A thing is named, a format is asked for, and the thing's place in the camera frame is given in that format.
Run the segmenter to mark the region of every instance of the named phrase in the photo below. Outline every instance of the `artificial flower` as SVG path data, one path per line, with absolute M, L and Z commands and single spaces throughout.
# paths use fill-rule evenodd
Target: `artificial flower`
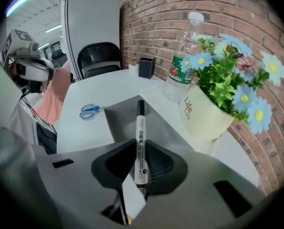
M 243 78 L 245 81 L 251 82 L 254 78 L 254 73 L 251 70 L 248 69 L 238 69 L 237 67 L 233 67 L 233 70 L 235 71 L 235 74 L 240 74 L 241 78 Z
M 244 44 L 240 40 L 238 40 L 237 38 L 226 35 L 226 34 L 221 34 L 220 36 L 224 40 L 226 40 L 227 43 L 230 44 L 232 47 L 237 48 L 237 51 L 239 53 L 243 54 L 245 57 L 251 57 L 252 56 L 251 49 L 246 44 Z
M 247 57 L 240 57 L 237 62 L 237 67 L 242 71 L 252 68 L 253 64 Z
M 208 36 L 208 35 L 193 35 L 191 39 L 195 42 L 199 42 L 200 39 L 205 39 L 204 45 L 206 46 L 209 46 L 210 42 L 214 43 L 215 45 L 218 44 L 218 41 L 215 38 L 213 38 L 212 36 Z
M 181 63 L 181 71 L 183 73 L 185 73 L 189 68 L 191 68 L 190 59 L 191 59 L 190 55 L 186 55 L 183 58 L 182 63 Z
M 192 69 L 204 69 L 205 66 L 213 64 L 212 55 L 209 52 L 202 52 L 191 56 L 190 64 Z
M 214 50 L 214 54 L 215 57 L 221 59 L 224 57 L 224 52 L 228 53 L 227 51 L 227 47 L 228 47 L 228 42 L 227 41 L 221 41 L 217 44 L 215 50 Z
M 274 85 L 279 86 L 281 84 L 281 78 L 284 78 L 284 66 L 275 55 L 270 55 L 265 52 L 261 52 L 263 56 L 264 69 L 269 73 L 269 79 Z
M 252 101 L 247 110 L 247 115 L 250 131 L 253 134 L 269 129 L 272 111 L 271 105 L 265 99 L 259 97 Z
M 232 104 L 239 113 L 246 111 L 256 98 L 256 92 L 246 84 L 238 85 L 234 93 Z

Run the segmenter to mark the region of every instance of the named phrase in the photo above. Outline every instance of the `bottle cap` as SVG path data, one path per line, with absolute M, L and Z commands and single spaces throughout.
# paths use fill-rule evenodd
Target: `bottle cap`
M 192 20 L 192 19 L 203 22 L 204 16 L 201 13 L 198 13 L 198 12 L 190 12 L 189 13 L 189 20 Z
M 139 100 L 137 102 L 137 116 L 143 115 L 145 116 L 145 102 L 144 100 Z

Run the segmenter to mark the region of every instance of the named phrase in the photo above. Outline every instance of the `pink shirt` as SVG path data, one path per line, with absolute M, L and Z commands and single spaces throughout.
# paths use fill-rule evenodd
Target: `pink shirt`
M 45 91 L 42 105 L 35 107 L 35 112 L 47 123 L 53 124 L 59 120 L 62 105 L 71 84 L 71 68 L 67 62 L 61 68 L 54 70 L 53 79 Z

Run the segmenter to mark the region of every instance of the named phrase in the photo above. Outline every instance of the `scissors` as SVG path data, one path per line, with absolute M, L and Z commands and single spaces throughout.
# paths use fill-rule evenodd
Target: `scissors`
M 87 104 L 81 108 L 81 112 L 79 117 L 83 120 L 91 120 L 93 119 L 100 111 L 103 111 L 103 107 L 99 107 L 95 104 Z

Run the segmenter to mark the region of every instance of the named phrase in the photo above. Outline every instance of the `green bottle label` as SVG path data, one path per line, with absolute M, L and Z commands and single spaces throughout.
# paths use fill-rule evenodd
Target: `green bottle label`
M 185 73 L 181 71 L 182 59 L 174 56 L 168 76 L 170 79 L 181 84 L 190 84 L 193 79 L 193 70 L 188 69 Z

